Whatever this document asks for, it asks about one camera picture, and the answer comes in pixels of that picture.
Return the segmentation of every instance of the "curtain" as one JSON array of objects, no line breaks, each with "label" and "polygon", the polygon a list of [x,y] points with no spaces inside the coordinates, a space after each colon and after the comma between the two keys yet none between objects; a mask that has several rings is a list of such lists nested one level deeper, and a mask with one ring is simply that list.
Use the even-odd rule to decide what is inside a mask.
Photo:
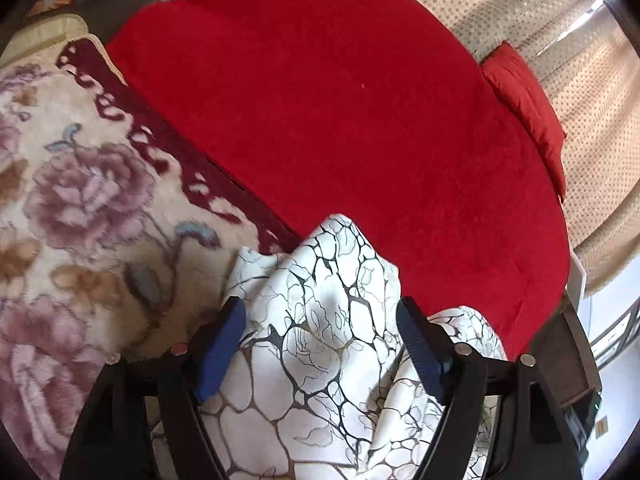
[{"label": "curtain", "polygon": [[508,40],[567,139],[569,242],[586,295],[640,252],[640,60],[601,0],[417,0],[481,62]]}]

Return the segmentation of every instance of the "screw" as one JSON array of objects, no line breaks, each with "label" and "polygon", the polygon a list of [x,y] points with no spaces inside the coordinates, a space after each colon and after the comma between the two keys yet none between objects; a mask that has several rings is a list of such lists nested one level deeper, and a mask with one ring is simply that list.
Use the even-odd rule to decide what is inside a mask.
[{"label": "screw", "polygon": [[113,354],[110,354],[107,357],[107,364],[108,365],[114,365],[120,362],[120,358],[122,356],[120,354],[118,354],[117,352],[114,352]]},{"label": "screw", "polygon": [[188,351],[189,351],[189,346],[187,345],[187,343],[174,343],[171,345],[172,355],[175,355],[175,356],[185,355]]},{"label": "screw", "polygon": [[456,343],[454,349],[456,351],[456,354],[460,355],[471,355],[471,352],[473,351],[471,346],[466,343]]},{"label": "screw", "polygon": [[520,356],[520,362],[525,366],[532,367],[536,365],[536,358],[531,354],[522,354]]}]

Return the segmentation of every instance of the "red blanket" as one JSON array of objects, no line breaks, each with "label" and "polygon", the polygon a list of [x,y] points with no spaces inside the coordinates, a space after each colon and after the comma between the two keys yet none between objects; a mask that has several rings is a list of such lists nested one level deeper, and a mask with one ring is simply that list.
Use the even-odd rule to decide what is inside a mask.
[{"label": "red blanket", "polygon": [[513,356],[557,304],[566,227],[536,147],[414,0],[172,0],[108,52],[294,231],[353,218],[426,314],[472,306]]}]

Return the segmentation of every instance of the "beige curtain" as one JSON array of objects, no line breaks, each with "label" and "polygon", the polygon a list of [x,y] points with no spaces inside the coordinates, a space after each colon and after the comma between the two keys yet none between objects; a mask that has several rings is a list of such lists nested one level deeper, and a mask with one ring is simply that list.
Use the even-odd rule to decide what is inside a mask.
[{"label": "beige curtain", "polygon": [[538,76],[567,133],[570,244],[600,290],[640,252],[640,60],[616,20],[597,0],[417,1],[477,61],[508,40]]}]

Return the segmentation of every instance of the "white fabric with black lines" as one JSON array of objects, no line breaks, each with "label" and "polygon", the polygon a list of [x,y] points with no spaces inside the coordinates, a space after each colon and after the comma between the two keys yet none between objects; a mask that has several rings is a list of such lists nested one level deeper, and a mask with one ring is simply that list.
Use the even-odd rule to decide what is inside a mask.
[{"label": "white fabric with black lines", "polygon": [[[231,480],[406,480],[442,416],[396,327],[398,269],[356,225],[331,216],[293,254],[243,249],[226,288],[247,307],[248,326],[221,391],[202,407]],[[453,341],[504,359],[475,310],[432,317]],[[465,474],[480,478],[493,420],[488,399]],[[175,479],[162,424],[153,446]]]}]

